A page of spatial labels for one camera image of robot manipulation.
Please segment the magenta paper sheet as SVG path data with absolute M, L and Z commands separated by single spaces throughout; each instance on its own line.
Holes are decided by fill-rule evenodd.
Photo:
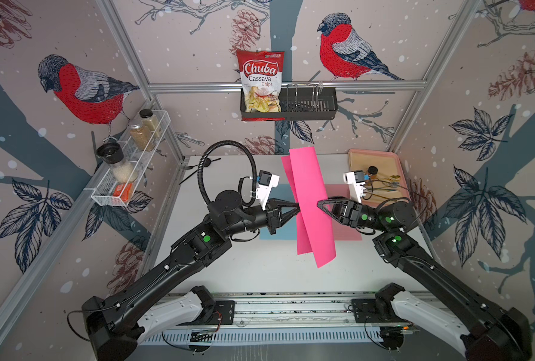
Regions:
M 297 253 L 312 254 L 321 268 L 336 258 L 332 219 L 319 207 L 327 199 L 324 179 L 314 147 L 291 149 L 282 165 L 300 207 L 296 216 Z

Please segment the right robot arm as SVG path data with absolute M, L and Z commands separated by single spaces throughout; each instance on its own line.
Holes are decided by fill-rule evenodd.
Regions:
M 529 360 L 530 323 L 516 308 L 505 310 L 439 265 L 408 231 L 416 225 L 409 199 L 387 200 L 371 207 L 344 197 L 318 202 L 334 221 L 356 230 L 369 229 L 382 260 L 400 269 L 446 306 L 442 311 L 389 285 L 388 303 L 395 314 L 453 347 L 467 360 Z

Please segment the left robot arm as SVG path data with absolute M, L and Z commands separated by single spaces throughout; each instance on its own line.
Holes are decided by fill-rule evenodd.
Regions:
M 263 227 L 274 234 L 300 211 L 299 204 L 280 199 L 245 208 L 235 190 L 221 192 L 207 208 L 202 222 L 175 242 L 170 255 L 151 271 L 113 296 L 94 296 L 82 305 L 97 360 L 125 360 L 153 335 L 210 317 L 215 302 L 205 287 L 171 302 L 160 300 L 227 252 L 235 235 Z

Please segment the light pink paper sheet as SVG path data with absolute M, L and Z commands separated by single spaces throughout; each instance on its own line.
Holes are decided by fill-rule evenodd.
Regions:
M 344 198 L 350 198 L 349 194 L 349 187 L 345 184 L 326 184 L 325 189 L 327 192 L 327 196 L 329 198 L 335 197 L 335 196 L 341 196 Z M 336 242 L 352 242 L 352 241 L 361 241 L 362 237 L 361 234 L 348 226 L 339 224 L 336 221 L 332 221 L 333 224 L 333 232 L 334 232 L 334 240 Z

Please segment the red pepper spice jar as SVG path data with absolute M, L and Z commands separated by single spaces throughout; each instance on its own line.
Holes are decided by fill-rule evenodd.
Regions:
M 369 183 L 369 185 L 372 185 L 374 183 L 374 181 L 377 179 L 377 175 L 378 175 L 378 168 L 375 167 L 374 165 L 371 165 L 368 167 L 367 169 L 367 176 L 368 176 L 368 180 L 367 182 Z

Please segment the silver spoon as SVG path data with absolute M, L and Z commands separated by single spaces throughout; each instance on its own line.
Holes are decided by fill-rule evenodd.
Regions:
M 374 183 L 378 186 L 378 187 L 387 187 L 387 188 L 399 188 L 399 183 L 398 182 L 390 182 L 390 181 L 384 181 L 384 180 L 376 180 L 374 181 Z

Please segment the Chuba cassava chips bag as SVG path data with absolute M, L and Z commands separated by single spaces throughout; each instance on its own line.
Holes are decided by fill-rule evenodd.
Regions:
M 241 98 L 243 120 L 285 120 L 279 100 L 285 53 L 237 50 L 236 55 L 243 89 Z

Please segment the small red box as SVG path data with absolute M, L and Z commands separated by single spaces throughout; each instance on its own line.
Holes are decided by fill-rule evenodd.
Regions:
M 120 199 L 123 203 L 127 203 L 132 195 L 133 184 L 118 184 L 112 193 L 112 196 Z

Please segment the tan spice bottle front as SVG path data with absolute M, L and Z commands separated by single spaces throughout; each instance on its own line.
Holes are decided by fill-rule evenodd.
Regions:
M 129 124 L 129 129 L 138 150 L 147 152 L 154 150 L 155 145 L 152 141 L 152 133 L 143 124 L 142 120 L 132 120 Z

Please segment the tan spice bottle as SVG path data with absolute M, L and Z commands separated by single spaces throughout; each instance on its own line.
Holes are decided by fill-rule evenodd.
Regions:
M 142 120 L 132 120 L 129 124 L 129 129 L 138 150 L 147 152 L 154 150 L 155 145 L 152 141 L 152 133 L 143 124 Z
M 144 126 L 154 133 L 156 138 L 161 137 L 160 120 L 153 113 L 151 109 L 145 108 L 139 112 L 140 118 Z

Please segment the tan spice bottle rear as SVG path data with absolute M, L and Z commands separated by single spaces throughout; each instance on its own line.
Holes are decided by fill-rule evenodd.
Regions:
M 140 118 L 144 126 L 154 133 L 156 138 L 161 137 L 160 120 L 153 113 L 151 109 L 145 108 L 139 112 Z

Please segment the black lid grinder jar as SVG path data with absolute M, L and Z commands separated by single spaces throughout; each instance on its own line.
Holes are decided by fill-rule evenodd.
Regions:
M 135 165 L 125 156 L 119 143 L 103 144 L 97 149 L 96 154 L 109 166 L 117 183 L 132 184 L 138 178 Z

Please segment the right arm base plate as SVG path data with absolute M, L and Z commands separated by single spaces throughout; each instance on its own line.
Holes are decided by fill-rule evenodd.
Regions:
M 392 326 L 412 325 L 395 314 L 390 302 L 382 299 L 352 299 L 349 310 L 353 312 L 356 323 L 379 323 Z

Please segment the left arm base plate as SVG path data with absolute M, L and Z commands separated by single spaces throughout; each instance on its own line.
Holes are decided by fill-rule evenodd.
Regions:
M 204 306 L 200 315 L 192 322 L 194 325 L 223 326 L 234 323 L 236 302 L 233 300 L 215 301 L 214 305 Z

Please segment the clear acrylic wall shelf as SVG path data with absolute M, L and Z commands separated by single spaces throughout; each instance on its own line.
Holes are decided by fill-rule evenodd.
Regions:
M 113 177 L 113 173 L 109 166 L 103 161 L 103 163 L 107 166 L 107 172 L 105 175 L 102 176 L 100 179 L 99 184 L 94 188 L 91 198 L 97 203 L 99 206 L 111 206 L 111 207 L 125 207 L 130 208 L 132 199 L 134 197 L 134 194 L 136 193 L 139 185 L 142 184 L 144 181 L 144 174 L 146 173 L 146 170 L 148 166 L 150 165 L 153 156 L 156 154 L 156 150 L 158 146 L 160 145 L 161 141 L 164 140 L 165 133 L 168 130 L 168 127 L 170 125 L 170 117 L 166 111 L 153 111 L 153 113 L 157 116 L 157 118 L 160 120 L 160 127 L 161 127 L 161 137 L 156 138 L 154 136 L 154 133 L 152 133 L 152 141 L 155 145 L 155 148 L 153 151 L 147 152 L 147 151 L 141 151 L 137 149 L 136 144 L 134 143 L 133 138 L 131 137 L 131 134 L 121 138 L 119 143 L 121 145 L 121 148 L 125 154 L 125 156 L 128 158 L 128 160 L 135 165 L 135 168 L 138 173 L 138 178 L 133 182 L 133 190 L 132 195 L 127 203 L 123 203 L 120 199 L 115 198 L 112 196 L 112 193 L 115 189 L 115 186 L 118 185 L 115 181 L 115 178 Z M 135 120 L 141 120 L 140 116 L 136 117 Z

